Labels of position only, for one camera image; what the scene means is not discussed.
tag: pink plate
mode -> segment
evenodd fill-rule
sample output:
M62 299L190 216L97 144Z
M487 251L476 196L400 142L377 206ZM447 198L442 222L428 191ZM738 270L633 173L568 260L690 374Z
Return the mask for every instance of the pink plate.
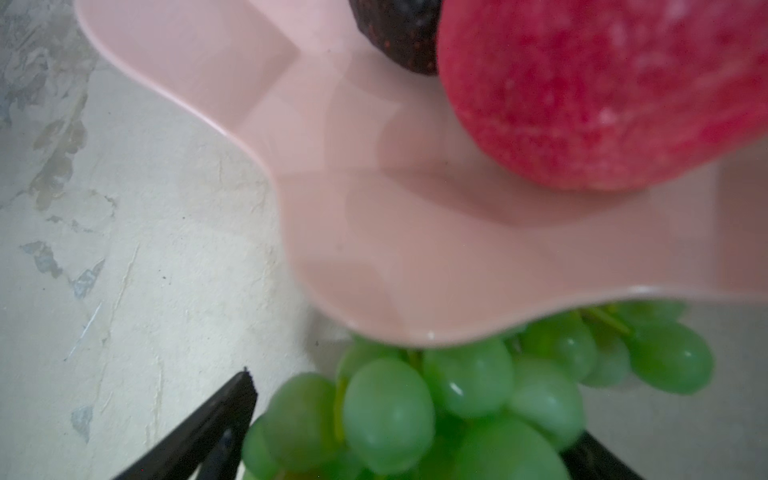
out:
M480 153L346 0L77 9L110 61L267 172L296 275L364 335L460 343L605 300L768 298L768 141L641 193L554 193Z

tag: dark fruit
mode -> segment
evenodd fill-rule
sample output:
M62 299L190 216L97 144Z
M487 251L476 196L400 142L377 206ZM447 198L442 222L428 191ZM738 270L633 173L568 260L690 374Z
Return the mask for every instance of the dark fruit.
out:
M357 28L398 65L437 74L435 42L442 0L349 0Z

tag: black object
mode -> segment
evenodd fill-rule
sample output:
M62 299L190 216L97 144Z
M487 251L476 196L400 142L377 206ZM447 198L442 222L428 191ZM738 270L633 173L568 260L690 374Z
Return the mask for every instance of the black object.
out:
M248 371L237 373L115 480L187 480L198 465L197 480L234 480L256 400ZM643 480L588 432L561 457L572 480Z
M561 457L572 480L643 480L589 432Z
M234 480L257 393L247 370L237 373L162 442L116 480Z
M442 0L349 0L357 28L398 65L437 74L437 25Z

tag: grape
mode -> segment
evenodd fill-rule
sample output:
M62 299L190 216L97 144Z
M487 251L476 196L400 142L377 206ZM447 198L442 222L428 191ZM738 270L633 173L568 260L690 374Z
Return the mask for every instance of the grape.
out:
M507 347L507 351L510 355L517 355L520 353L520 337L511 336L504 340L504 345Z
M499 333L498 336L502 340L510 339L514 336L517 336L523 333L527 327L528 327L527 323L523 323L522 325L515 325L513 327L506 329L504 332Z
M584 431L584 403L576 382L553 360L515 356L510 412L533 425L558 451Z
M304 472L336 457L333 434L333 384L316 373L302 373L281 386L264 416L264 440L286 470Z
M353 343L345 352L336 367L336 381L349 383L353 375L372 360L389 357L401 358L400 350L379 343L359 342Z
M435 403L463 419L497 412L512 391L512 358L498 337L427 350L422 374Z
M659 390L690 395L712 378L714 358L707 343L680 323L648 323L626 339L632 370Z
M600 322L587 323L598 345L598 363L581 380L586 386L608 387L618 385L631 371L629 350L616 330Z
M312 470L309 472L286 472L281 480L335 480L334 478L326 477L322 472Z
M326 463L320 469L323 477L331 480L356 480L363 470L365 466L350 450L344 450L336 459Z
M355 373L365 364L380 358L401 358L401 351L380 343L370 342L366 339L358 340L352 344L336 367L336 400L333 404L334 434L336 438L343 442L344 428L341 424L341 412L344 405L344 395L349 381Z
M462 444L466 426L452 415L438 417L435 441L409 480L455 480L453 459Z
M243 439L241 458L248 472L259 480L272 480L280 471L280 466L275 462L266 447L263 436L263 415L259 417Z
M455 457L456 480L569 480L547 440L509 415L480 421Z
M378 475L416 465L432 446L435 407L419 374L397 359L358 370L346 390L343 425L349 448Z
M559 313L528 326L520 335L523 353L553 359L577 382L598 361L598 346L576 311Z
M398 475L376 475L370 470L366 470L357 480L413 480L411 472L405 472Z
M360 335L359 333L349 332L349 336L351 336L352 340L355 342L365 343L369 341L366 337Z
M687 306L678 300L632 300L608 307L630 326L649 322L676 322Z

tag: apple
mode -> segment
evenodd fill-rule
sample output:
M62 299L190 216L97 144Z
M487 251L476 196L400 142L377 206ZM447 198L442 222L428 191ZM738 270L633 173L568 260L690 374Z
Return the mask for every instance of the apple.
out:
M444 0L437 61L477 145L556 189L648 187L768 130L764 0Z

